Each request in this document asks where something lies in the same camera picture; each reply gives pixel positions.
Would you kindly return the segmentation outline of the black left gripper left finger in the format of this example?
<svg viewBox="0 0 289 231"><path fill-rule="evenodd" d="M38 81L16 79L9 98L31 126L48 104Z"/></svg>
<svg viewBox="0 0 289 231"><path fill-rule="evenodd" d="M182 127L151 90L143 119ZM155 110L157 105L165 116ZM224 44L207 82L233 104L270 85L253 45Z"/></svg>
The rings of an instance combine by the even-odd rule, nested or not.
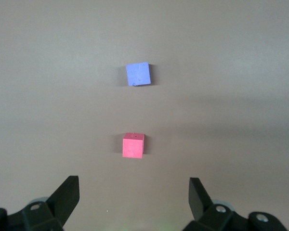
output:
<svg viewBox="0 0 289 231"><path fill-rule="evenodd" d="M0 208L0 231L62 231L79 199L79 178L69 176L49 198L35 199L11 215Z"/></svg>

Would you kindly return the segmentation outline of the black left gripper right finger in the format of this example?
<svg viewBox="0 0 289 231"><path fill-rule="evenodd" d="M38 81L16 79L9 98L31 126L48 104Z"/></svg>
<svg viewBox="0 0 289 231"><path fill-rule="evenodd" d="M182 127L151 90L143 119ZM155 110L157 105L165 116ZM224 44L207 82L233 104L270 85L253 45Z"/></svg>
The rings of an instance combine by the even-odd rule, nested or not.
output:
<svg viewBox="0 0 289 231"><path fill-rule="evenodd" d="M194 220L184 231L284 231L286 227L275 216L252 212L240 216L228 206L215 204L199 178L190 178L188 201Z"/></svg>

